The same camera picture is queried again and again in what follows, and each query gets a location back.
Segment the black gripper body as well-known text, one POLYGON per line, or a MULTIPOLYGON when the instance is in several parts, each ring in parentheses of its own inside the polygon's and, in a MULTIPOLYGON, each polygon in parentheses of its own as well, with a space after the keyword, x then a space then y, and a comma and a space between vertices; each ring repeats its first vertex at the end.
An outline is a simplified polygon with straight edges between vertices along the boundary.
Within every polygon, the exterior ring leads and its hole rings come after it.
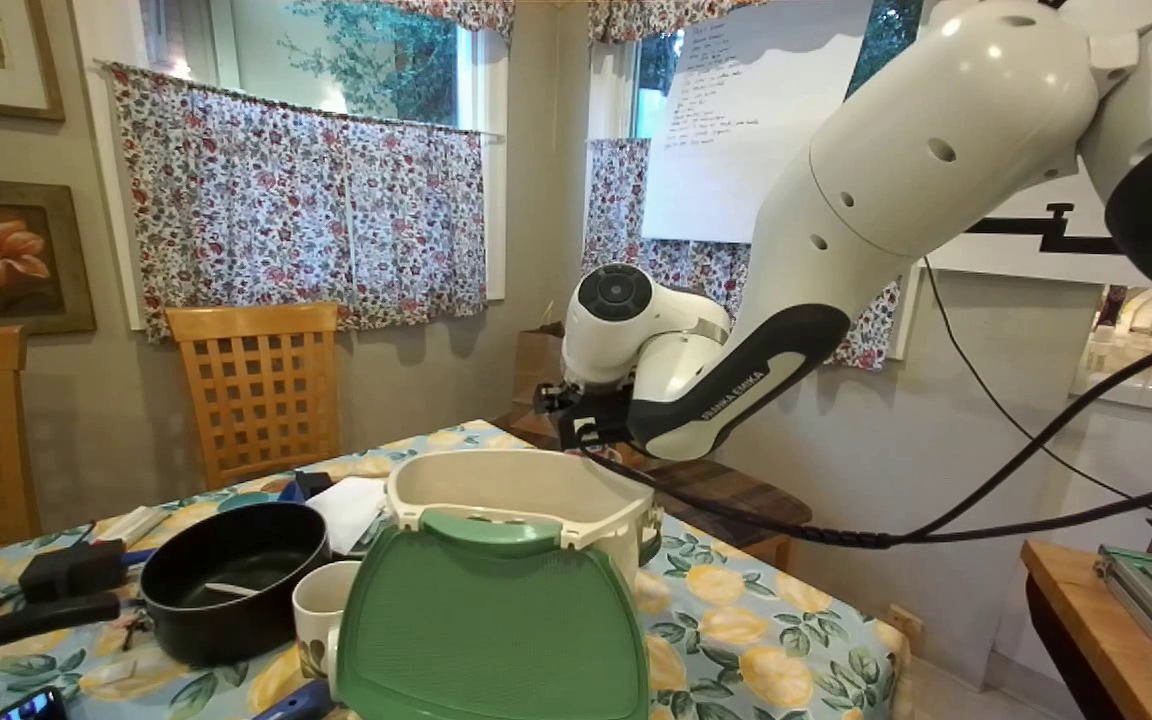
POLYGON ((630 437, 626 386, 540 386, 533 403, 554 423, 562 447, 600 447, 630 437))

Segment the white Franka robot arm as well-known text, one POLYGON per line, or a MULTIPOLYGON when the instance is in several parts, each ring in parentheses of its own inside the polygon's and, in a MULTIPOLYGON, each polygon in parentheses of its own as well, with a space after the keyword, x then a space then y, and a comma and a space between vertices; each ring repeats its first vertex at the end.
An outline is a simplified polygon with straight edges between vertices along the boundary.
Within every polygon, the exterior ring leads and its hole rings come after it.
POLYGON ((1080 168, 1152 281, 1152 0, 1001 0, 934 24, 771 180, 735 309, 587 273, 540 414, 568 447, 702 459, 845 345, 877 292, 1080 168))

